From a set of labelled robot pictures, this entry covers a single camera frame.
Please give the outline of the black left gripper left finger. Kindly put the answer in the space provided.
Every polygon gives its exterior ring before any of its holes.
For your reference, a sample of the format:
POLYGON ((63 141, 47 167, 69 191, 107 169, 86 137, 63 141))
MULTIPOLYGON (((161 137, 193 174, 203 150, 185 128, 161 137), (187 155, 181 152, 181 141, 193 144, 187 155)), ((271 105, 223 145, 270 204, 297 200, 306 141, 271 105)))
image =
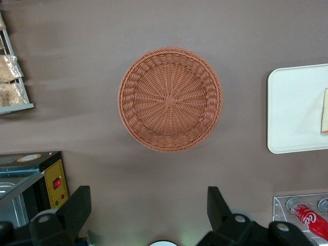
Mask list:
POLYGON ((1 245, 76 245, 91 211, 90 187, 80 186, 59 209, 42 211, 25 226, 2 221, 1 245))

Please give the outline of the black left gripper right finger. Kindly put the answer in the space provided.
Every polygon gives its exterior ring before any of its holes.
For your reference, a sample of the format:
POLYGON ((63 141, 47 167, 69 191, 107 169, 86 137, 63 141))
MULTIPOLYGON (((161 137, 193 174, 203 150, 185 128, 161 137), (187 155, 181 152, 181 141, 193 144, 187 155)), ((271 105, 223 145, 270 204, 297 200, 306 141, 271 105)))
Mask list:
POLYGON ((312 245, 291 223, 276 221, 265 228, 243 214, 232 213, 217 187, 208 187, 207 215, 212 230, 198 245, 312 245))

